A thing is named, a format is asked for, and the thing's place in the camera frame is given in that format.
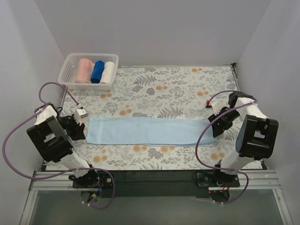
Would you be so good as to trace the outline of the light blue towel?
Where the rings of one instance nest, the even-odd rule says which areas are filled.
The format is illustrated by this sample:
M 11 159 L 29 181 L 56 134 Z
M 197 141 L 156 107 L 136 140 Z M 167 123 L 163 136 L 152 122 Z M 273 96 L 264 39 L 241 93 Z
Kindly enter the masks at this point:
M 194 147 L 208 120 L 91 117 L 87 142 L 103 145 Z

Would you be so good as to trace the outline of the pink towel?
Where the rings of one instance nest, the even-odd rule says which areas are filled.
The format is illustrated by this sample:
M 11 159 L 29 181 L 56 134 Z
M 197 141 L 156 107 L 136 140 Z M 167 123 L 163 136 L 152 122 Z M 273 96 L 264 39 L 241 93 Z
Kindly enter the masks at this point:
M 76 83 L 91 83 L 91 75 L 95 64 L 89 59 L 80 59 L 78 71 L 75 78 Z

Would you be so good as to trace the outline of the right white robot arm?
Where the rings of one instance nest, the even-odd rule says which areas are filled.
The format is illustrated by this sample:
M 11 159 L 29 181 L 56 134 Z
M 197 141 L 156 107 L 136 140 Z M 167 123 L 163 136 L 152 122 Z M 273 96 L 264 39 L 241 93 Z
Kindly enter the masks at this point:
M 215 165 L 220 169 L 214 169 L 212 180 L 218 185 L 233 182 L 237 178 L 237 171 L 251 162 L 269 158 L 273 153 L 278 121 L 269 119 L 255 103 L 253 96 L 240 91 L 233 91 L 229 95 L 229 107 L 222 108 L 210 100 L 206 102 L 206 107 L 212 108 L 214 112 L 209 117 L 210 122 L 228 112 L 212 124 L 213 137 L 218 137 L 231 128 L 236 118 L 241 117 L 243 120 L 235 150 Z

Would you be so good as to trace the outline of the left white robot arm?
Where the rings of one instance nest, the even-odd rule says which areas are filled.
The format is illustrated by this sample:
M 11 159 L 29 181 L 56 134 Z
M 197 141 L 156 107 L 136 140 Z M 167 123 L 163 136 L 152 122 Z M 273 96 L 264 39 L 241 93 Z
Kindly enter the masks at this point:
M 98 185 L 97 172 L 85 170 L 92 166 L 79 157 L 73 145 L 73 141 L 86 139 L 82 119 L 88 117 L 87 111 L 79 107 L 72 115 L 61 116 L 58 108 L 47 103 L 36 109 L 35 113 L 37 120 L 27 129 L 27 134 L 44 161 L 60 163 L 68 169 L 74 169 L 71 180 L 81 186 L 93 188 Z

